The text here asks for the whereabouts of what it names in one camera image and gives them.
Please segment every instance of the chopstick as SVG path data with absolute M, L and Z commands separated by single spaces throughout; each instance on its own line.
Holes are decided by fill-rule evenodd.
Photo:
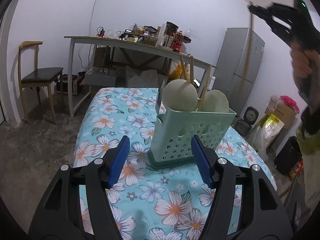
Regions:
M 200 103 L 199 103 L 199 106 L 198 106 L 198 112 L 201 111 L 201 108 L 203 106 L 203 102 L 204 102 L 204 97 L 205 97 L 205 94 L 207 92 L 207 88 L 208 88 L 208 85 L 209 85 L 209 79 L 210 79 L 210 72 L 211 72 L 211 67 L 209 67 L 207 70 L 206 70 L 206 73 L 207 73 L 207 80 L 205 81 L 205 84 L 204 84 L 204 87 L 203 87 L 203 90 L 202 90 L 202 94 L 201 94 L 201 98 L 200 98 Z
M 181 64 L 181 68 L 182 68 L 182 73 L 183 73 L 184 79 L 188 81 L 186 68 L 184 67 L 183 57 L 182 57 L 181 54 L 179 55 L 179 57 L 180 57 L 180 64 Z
M 190 56 L 190 83 L 191 83 L 191 85 L 193 85 L 194 84 L 194 82 L 193 82 L 193 56 Z

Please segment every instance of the floral tablecloth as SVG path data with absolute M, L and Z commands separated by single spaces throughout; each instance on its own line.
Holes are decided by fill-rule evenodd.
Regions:
M 202 182 L 194 163 L 160 171 L 149 167 L 147 151 L 156 123 L 156 94 L 154 88 L 101 89 L 82 122 L 74 167 L 102 157 L 127 135 L 131 144 L 127 161 L 118 183 L 106 190 L 123 239 L 196 240 L 205 224 L 215 190 Z M 234 165 L 260 165 L 276 188 L 268 167 L 233 128 L 229 127 L 216 152 Z M 80 203 L 85 231 L 93 234 L 85 186 L 80 187 Z M 241 186 L 237 186 L 229 233 L 236 231 L 240 203 Z

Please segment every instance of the black chair seat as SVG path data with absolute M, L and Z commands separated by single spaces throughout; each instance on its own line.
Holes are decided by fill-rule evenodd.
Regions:
M 62 70 L 62 67 L 38 68 L 29 75 L 25 76 L 21 80 L 21 83 L 52 82 Z

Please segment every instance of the metal screw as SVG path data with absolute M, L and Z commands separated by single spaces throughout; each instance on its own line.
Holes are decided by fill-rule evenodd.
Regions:
M 66 171 L 67 169 L 69 169 L 69 165 L 68 165 L 68 164 L 63 164 L 63 165 L 60 167 L 60 169 L 61 169 L 62 171 Z
M 257 164 L 252 165 L 252 168 L 254 171 L 259 171 L 260 170 L 260 166 Z
M 99 165 L 99 164 L 103 163 L 103 160 L 101 158 L 98 158 L 98 159 L 95 159 L 93 162 L 94 162 L 94 164 Z
M 220 164 L 226 164 L 227 163 L 227 160 L 225 158 L 219 158 L 218 159 L 218 163 Z

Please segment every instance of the table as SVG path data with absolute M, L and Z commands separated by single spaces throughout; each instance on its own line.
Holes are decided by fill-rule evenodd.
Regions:
M 78 134 L 74 167 L 87 165 L 117 147 L 123 135 L 130 138 L 130 152 L 119 181 L 107 190 L 111 210 L 125 240 L 198 239 L 214 197 L 202 182 L 196 164 L 154 171 L 147 151 L 156 122 L 157 89 L 104 88 L 93 98 Z M 219 157 L 234 165 L 258 164 L 273 187 L 275 180 L 258 154 L 231 127 L 218 145 Z M 229 233 L 238 224 L 241 186 L 235 191 Z M 85 231 L 92 232 L 85 186 L 80 186 L 80 203 Z
M 150 46 L 147 44 L 131 42 L 131 41 L 124 41 L 124 40 L 116 40 L 116 39 L 109 39 L 109 38 L 100 38 L 100 37 L 90 37 L 90 36 L 65 36 L 65 38 L 70 38 L 70 49 L 69 49 L 69 61 L 68 61 L 68 100 L 69 100 L 69 110 L 70 116 L 73 118 L 75 111 L 80 107 L 82 102 L 90 95 L 90 91 L 75 105 L 73 106 L 72 100 L 72 65 L 73 65 L 73 54 L 75 49 L 75 44 L 94 44 L 94 45 L 104 45 L 110 47 L 117 47 L 120 49 L 132 49 L 137 51 L 142 51 L 154 55 L 158 55 L 161 57 L 166 57 L 175 61 L 179 61 L 179 53 L 173 52 L 161 47 Z M 184 63 L 190 64 L 190 57 L 186 55 L 183 56 Z M 194 58 L 194 66 L 202 68 L 204 70 L 209 69 L 210 67 L 215 67 L 210 65 L 209 63 L 203 62 L 199 59 Z M 200 88 L 198 89 L 200 96 L 200 92 L 204 87 L 204 83 L 206 81 L 207 75 L 210 75 L 210 71 L 205 71 L 202 80 L 200 83 Z

